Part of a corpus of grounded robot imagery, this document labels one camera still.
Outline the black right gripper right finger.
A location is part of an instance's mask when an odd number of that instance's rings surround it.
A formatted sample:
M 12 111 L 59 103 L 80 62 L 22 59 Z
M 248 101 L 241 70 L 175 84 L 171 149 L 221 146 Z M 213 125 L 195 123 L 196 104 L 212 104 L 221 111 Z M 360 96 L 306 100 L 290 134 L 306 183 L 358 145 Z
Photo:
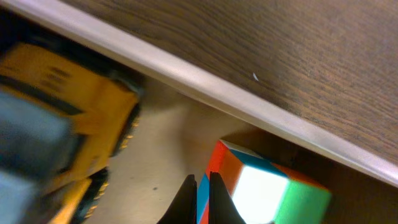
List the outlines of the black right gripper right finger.
M 246 224 L 239 215 L 221 175 L 210 172 L 209 224 Z

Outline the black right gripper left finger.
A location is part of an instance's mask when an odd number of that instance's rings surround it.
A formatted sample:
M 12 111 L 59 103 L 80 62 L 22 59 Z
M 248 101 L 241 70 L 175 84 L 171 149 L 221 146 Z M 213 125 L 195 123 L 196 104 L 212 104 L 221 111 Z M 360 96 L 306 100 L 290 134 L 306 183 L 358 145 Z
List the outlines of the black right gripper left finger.
M 167 211 L 157 223 L 197 223 L 197 182 L 193 174 L 186 176 Z

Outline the colourful puzzle cube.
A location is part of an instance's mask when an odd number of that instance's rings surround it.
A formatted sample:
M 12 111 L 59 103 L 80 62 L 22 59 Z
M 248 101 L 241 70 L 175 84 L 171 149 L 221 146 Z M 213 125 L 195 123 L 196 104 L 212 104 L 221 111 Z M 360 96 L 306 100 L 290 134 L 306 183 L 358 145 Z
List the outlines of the colourful puzzle cube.
M 197 223 L 208 223 L 211 172 L 221 175 L 246 223 L 321 223 L 331 199 L 308 176 L 219 140 L 198 188 Z

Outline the yellow grey toy truck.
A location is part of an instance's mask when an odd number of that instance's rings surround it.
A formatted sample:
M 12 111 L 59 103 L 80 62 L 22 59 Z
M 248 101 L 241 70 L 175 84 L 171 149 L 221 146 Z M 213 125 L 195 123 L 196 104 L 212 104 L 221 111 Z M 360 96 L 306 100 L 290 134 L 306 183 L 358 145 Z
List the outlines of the yellow grey toy truck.
M 57 36 L 1 38 L 1 222 L 83 223 L 137 126 L 141 75 Z

